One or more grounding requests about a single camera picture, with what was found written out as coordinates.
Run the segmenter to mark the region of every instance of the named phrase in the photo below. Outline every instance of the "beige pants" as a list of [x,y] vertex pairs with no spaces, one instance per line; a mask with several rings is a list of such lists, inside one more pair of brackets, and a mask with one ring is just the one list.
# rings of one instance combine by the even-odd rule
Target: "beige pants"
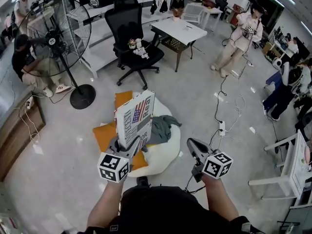
[[49,79],[51,79],[54,84],[59,82],[61,75],[58,73],[59,65],[57,62],[53,59],[46,58],[40,61],[34,70],[23,74],[22,81],[26,85],[33,85],[35,88],[44,89],[49,85]]
[[28,19],[24,19],[16,23],[16,25],[18,26],[22,34],[28,35],[27,24],[28,24]]
[[244,51],[237,47],[233,47],[228,43],[222,53],[218,56],[214,66],[217,70],[222,68],[226,72],[230,72],[232,67],[239,61],[243,54]]

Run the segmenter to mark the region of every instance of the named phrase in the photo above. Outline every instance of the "white bean bag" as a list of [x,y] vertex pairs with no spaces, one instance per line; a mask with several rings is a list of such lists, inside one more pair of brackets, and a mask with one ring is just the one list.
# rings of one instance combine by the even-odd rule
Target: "white bean bag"
[[[170,110],[155,97],[153,116],[170,115]],[[129,177],[141,177],[162,173],[180,152],[181,131],[178,126],[171,125],[171,138],[167,143],[148,147],[143,153],[148,166],[136,169],[128,174]]]

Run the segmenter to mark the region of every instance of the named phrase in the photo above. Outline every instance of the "black shirt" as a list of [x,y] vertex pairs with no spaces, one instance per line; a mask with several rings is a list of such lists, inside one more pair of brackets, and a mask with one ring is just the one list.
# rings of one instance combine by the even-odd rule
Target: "black shirt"
[[24,74],[22,72],[23,67],[35,61],[35,58],[30,53],[30,47],[31,45],[28,44],[24,50],[20,52],[14,51],[14,54],[12,56],[13,69],[21,80]]
[[[204,209],[193,195],[179,187],[136,186],[123,194],[120,215],[108,228],[89,227],[84,233],[246,234],[242,231],[243,224],[249,224],[245,217],[229,222],[216,212]],[[247,233],[260,232],[250,227]]]

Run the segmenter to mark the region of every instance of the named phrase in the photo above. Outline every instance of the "stand fan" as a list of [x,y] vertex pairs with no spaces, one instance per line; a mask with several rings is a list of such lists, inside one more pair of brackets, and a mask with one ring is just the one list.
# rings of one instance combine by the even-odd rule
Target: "stand fan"
[[70,68],[82,57],[91,35],[91,20],[88,11],[75,0],[44,0],[33,8],[19,25],[18,34],[27,34],[32,44],[31,54],[49,58],[59,65],[56,72],[47,72],[38,77],[52,77],[67,72],[75,89],[70,103],[76,109],[84,109],[96,97],[94,87],[89,84],[78,86]]

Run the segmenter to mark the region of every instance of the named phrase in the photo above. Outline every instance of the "white table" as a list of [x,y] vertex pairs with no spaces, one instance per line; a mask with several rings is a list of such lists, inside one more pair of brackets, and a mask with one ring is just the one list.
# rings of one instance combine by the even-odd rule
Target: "white table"
[[176,72],[179,66],[181,53],[188,47],[191,47],[192,59],[192,45],[197,39],[207,35],[207,31],[181,19],[174,21],[173,18],[168,18],[152,23],[151,27],[152,31],[155,32],[152,44],[155,45],[158,36],[161,35],[164,39],[160,42],[177,53]]
[[[49,7],[43,11],[44,19],[49,26],[53,25],[53,22],[49,22],[49,19],[54,15],[54,8]],[[47,33],[46,25],[44,24],[43,17],[41,13],[37,13],[33,20],[29,20],[27,23],[27,34],[29,37],[44,37]]]
[[289,144],[285,162],[278,164],[277,167],[283,167],[280,177],[265,178],[259,180],[250,180],[249,185],[266,185],[278,184],[285,195],[283,196],[270,196],[262,197],[262,199],[287,199],[287,198],[300,198],[306,179],[312,173],[308,173],[308,164],[305,162],[305,150],[307,144],[298,130],[297,134],[277,142],[271,146],[264,148],[265,151],[274,149],[275,147]]
[[204,9],[202,11],[203,18],[202,18],[202,22],[201,22],[201,28],[202,29],[206,28],[210,14],[218,14],[218,17],[216,18],[216,21],[215,21],[213,27],[211,28],[211,31],[213,32],[213,31],[215,31],[216,25],[218,24],[220,16],[223,13],[223,11],[221,11],[217,8],[208,9],[205,6],[203,6],[203,7],[204,7]]
[[275,46],[277,46],[282,52],[283,52],[283,54],[281,55],[281,59],[283,58],[283,56],[286,54],[286,51],[285,50],[283,50],[282,49],[282,47],[281,47],[281,44],[278,42],[278,41],[276,41],[275,39],[274,39],[274,44],[273,44],[273,46],[270,48],[270,50],[272,50]]

